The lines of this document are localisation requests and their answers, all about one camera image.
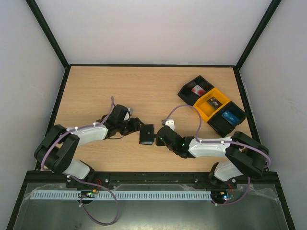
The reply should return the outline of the black card holder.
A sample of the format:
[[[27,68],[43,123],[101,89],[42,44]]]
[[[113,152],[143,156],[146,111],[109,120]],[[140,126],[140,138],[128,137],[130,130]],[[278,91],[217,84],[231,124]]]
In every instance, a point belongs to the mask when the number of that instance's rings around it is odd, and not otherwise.
[[[139,144],[152,145],[154,142],[154,125],[143,125],[140,128]]]

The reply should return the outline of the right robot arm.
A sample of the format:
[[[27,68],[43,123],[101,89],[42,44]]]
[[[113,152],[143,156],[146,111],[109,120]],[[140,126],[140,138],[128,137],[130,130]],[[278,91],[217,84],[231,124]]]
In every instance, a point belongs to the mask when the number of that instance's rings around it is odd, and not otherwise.
[[[213,187],[221,187],[238,176],[260,179],[265,168],[272,163],[269,150],[243,132],[216,139],[181,137],[168,126],[156,134],[158,144],[166,146],[181,158],[221,157],[225,162],[216,162],[208,175]]]

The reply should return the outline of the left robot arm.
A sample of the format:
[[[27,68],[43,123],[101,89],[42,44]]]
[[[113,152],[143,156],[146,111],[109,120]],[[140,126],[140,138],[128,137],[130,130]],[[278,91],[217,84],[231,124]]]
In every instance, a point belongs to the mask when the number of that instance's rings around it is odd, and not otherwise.
[[[117,133],[126,136],[140,130],[143,123],[132,117],[132,109],[112,105],[109,113],[90,125],[66,128],[53,126],[34,152],[34,158],[43,169],[85,179],[93,170],[88,164],[74,158],[76,149],[93,141],[105,140]]]

